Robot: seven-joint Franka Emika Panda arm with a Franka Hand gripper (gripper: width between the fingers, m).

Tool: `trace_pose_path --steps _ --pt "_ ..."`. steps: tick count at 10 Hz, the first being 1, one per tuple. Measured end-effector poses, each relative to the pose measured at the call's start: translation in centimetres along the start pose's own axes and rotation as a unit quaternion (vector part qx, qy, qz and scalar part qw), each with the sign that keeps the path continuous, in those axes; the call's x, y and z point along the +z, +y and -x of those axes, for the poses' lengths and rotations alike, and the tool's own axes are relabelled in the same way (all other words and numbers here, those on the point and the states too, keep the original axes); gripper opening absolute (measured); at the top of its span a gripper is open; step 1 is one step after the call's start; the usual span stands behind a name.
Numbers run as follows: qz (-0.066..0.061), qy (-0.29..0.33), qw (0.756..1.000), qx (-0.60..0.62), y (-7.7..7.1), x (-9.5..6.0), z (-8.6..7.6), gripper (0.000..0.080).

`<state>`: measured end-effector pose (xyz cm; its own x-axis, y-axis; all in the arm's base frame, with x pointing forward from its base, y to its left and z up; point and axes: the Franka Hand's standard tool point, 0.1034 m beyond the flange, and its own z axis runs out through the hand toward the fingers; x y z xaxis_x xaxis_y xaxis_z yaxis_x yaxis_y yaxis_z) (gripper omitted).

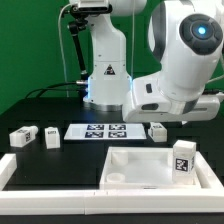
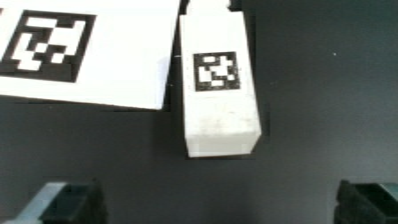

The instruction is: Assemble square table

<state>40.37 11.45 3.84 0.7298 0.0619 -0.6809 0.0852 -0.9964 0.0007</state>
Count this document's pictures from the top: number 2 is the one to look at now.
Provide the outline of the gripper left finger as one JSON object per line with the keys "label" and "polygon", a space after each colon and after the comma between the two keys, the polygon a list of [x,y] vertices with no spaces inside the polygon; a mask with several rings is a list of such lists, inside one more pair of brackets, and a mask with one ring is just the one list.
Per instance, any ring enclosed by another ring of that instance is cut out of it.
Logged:
{"label": "gripper left finger", "polygon": [[49,182],[11,224],[107,224],[100,183]]}

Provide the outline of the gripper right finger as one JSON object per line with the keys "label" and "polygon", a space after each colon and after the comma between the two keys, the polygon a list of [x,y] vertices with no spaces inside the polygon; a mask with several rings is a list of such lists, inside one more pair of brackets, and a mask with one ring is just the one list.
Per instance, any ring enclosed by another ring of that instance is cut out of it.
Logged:
{"label": "gripper right finger", "polygon": [[398,183],[344,180],[336,201],[336,224],[398,224]]}

